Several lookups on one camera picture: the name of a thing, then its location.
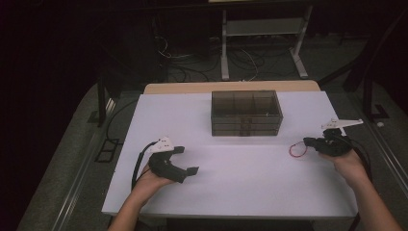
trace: wooden table edge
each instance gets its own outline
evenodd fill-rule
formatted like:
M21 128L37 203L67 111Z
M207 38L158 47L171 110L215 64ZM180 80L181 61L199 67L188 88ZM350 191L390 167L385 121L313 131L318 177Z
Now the wooden table edge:
M149 84L145 94L208 93L214 90L320 91L313 80Z

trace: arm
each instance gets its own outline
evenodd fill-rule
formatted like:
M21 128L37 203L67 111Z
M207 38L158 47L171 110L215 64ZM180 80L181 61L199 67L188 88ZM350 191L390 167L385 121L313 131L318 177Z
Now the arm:
M123 203L108 230L135 230L141 207L162 186L173 183L171 180L154 174L148 166L144 167L142 172L143 174L140 176L138 183Z
M353 189L361 220L366 230L402 230L369 180L362 161L354 150L343 156L321 157L333 162L336 170Z

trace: clear plastic box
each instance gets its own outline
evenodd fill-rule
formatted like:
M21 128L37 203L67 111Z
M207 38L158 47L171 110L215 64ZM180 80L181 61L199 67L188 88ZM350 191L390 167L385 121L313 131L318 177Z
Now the clear plastic box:
M213 136L276 136L283 116L275 90L213 91Z

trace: human hand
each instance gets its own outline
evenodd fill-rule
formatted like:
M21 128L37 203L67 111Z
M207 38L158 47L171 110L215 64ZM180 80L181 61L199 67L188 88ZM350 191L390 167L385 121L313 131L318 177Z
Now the human hand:
M129 197L132 198L137 205L143 206L161 187L172 183L174 183L174 181L156 175L150 170L149 166L146 165L141 171L141 176Z
M351 149L342 156L332 157L319 153L320 157L329 160L334 164L335 169L345 179L347 184L353 188L362 181L369 180L364 169L363 162L357 153Z

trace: white tabletop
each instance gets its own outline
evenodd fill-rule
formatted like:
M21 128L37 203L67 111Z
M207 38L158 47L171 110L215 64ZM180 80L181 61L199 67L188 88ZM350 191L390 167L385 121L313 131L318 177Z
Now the white tabletop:
M351 188L314 148L293 158L289 147L322 136L337 118L323 91L277 92L283 121L276 137L212 137L211 94L145 94L139 99L102 212L115 215L131 191L139 153L169 136L183 154L171 158L197 175L162 188L142 208L164 218L351 218ZM150 157L146 153L140 166Z

